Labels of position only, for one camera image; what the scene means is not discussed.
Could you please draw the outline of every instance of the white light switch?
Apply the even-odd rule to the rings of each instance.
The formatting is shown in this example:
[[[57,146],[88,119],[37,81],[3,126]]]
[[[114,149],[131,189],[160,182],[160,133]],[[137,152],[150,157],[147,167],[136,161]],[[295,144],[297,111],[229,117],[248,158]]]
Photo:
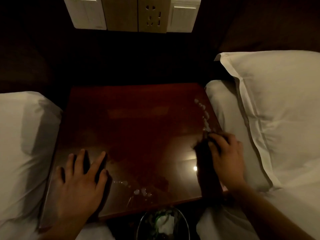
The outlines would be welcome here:
[[[167,32],[192,32],[201,0],[171,0]]]
[[[101,0],[64,0],[75,28],[106,30]]]

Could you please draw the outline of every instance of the hand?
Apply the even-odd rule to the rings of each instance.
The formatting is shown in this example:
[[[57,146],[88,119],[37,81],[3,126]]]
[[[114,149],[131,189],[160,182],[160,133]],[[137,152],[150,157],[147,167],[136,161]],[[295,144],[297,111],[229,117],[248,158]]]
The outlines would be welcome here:
[[[101,171],[97,184],[94,182],[94,178],[105,155],[106,153],[102,152],[95,162],[91,164],[88,172],[84,174],[83,160],[85,150],[80,150],[75,161],[74,170],[74,155],[70,154],[66,163],[65,183],[62,180],[62,168],[57,167],[59,219],[81,219],[84,221],[83,224],[85,224],[87,219],[97,210],[108,179],[106,170],[103,169]]]
[[[221,153],[219,153],[216,145],[209,141],[214,170],[219,180],[228,190],[232,191],[245,183],[242,142],[237,141],[235,135],[229,133],[222,133],[222,136],[218,134],[210,134],[209,136],[217,142],[221,149]]]

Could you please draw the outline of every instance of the finger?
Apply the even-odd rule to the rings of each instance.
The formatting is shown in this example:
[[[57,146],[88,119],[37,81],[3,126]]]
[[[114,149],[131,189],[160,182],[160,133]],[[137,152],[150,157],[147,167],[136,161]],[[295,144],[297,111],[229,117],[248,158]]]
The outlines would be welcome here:
[[[73,177],[73,153],[69,154],[68,160],[66,162],[66,182],[68,182]]]
[[[88,170],[87,174],[88,176],[94,180],[101,162],[103,161],[104,157],[106,156],[106,152],[102,152],[100,156],[91,164],[90,169]]]
[[[104,188],[106,186],[106,182],[108,180],[107,172],[105,169],[102,169],[100,175],[99,175],[99,181],[96,186],[96,193],[102,198]]]
[[[228,139],[229,145],[231,145],[231,146],[238,145],[237,138],[236,138],[236,136],[234,134],[227,133],[227,132],[222,132],[222,133],[220,133],[220,135],[222,135],[223,137]]]
[[[83,175],[83,159],[85,157],[85,149],[81,149],[74,164],[74,175]]]
[[[221,135],[211,133],[209,136],[217,142],[221,150],[227,150],[229,148],[228,142]]]
[[[57,181],[58,188],[61,188],[63,186],[64,182],[62,179],[62,168],[59,166],[56,169],[56,181]]]
[[[238,141],[238,154],[239,154],[240,156],[243,155],[243,144],[242,144],[241,141]]]
[[[219,159],[220,155],[219,155],[218,148],[216,147],[216,145],[212,141],[209,141],[208,145],[209,145],[209,148],[210,148],[210,151],[212,154],[212,159],[213,160]]]

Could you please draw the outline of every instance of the headboard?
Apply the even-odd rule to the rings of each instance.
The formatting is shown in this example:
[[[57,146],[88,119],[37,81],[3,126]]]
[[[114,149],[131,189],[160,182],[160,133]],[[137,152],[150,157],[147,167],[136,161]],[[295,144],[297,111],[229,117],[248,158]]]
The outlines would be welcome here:
[[[62,108],[71,85],[219,79],[219,52],[320,52],[320,0],[201,0],[192,33],[79,30],[63,0],[0,6],[0,92],[34,90]]]

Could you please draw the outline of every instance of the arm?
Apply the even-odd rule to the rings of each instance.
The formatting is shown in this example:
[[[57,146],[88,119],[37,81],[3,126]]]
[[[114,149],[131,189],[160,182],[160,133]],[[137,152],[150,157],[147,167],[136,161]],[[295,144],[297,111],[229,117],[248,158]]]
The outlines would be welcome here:
[[[99,175],[99,181],[94,182],[95,175],[106,153],[102,152],[90,166],[86,174],[83,172],[85,150],[81,149],[73,170],[74,155],[70,154],[66,164],[66,182],[62,180],[62,169],[56,170],[56,180],[59,191],[58,220],[40,238],[41,240],[74,240],[78,236],[88,218],[97,210],[102,200],[107,182],[106,170]]]
[[[313,239],[255,192],[244,180],[243,146],[232,134],[210,134],[221,149],[209,142],[219,180],[239,202],[260,239]]]

